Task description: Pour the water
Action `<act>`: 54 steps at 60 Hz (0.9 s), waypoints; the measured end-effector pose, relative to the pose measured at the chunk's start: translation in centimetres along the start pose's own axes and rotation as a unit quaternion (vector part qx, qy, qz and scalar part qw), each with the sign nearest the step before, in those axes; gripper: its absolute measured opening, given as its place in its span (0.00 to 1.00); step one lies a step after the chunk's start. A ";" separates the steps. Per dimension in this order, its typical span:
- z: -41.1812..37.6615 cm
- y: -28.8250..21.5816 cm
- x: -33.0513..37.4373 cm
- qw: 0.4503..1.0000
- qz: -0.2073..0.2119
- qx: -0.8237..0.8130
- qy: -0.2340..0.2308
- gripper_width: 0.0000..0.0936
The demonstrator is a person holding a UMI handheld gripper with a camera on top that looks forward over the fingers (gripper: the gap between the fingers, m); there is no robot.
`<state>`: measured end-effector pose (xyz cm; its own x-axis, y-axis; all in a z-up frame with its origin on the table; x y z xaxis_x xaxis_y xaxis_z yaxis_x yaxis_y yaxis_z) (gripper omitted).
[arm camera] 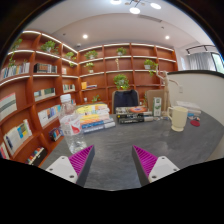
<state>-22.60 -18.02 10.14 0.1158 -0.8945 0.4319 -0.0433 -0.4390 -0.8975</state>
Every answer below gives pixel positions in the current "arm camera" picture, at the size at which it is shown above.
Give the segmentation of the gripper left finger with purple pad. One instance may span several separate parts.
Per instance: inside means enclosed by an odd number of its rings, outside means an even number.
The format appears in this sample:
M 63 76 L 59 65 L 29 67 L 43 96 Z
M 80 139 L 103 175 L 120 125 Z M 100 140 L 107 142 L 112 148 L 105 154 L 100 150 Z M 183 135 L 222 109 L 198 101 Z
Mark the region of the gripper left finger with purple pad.
M 75 154 L 57 152 L 46 161 L 45 170 L 83 187 L 95 156 L 95 147 L 90 145 Z

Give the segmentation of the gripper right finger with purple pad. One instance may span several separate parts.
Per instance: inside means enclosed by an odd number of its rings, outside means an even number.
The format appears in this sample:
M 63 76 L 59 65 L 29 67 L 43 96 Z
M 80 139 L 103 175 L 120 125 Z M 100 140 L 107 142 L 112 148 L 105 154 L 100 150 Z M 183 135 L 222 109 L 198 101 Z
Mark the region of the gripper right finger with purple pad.
M 156 157 L 136 145 L 132 146 L 132 157 L 142 186 L 179 171 L 166 156 Z

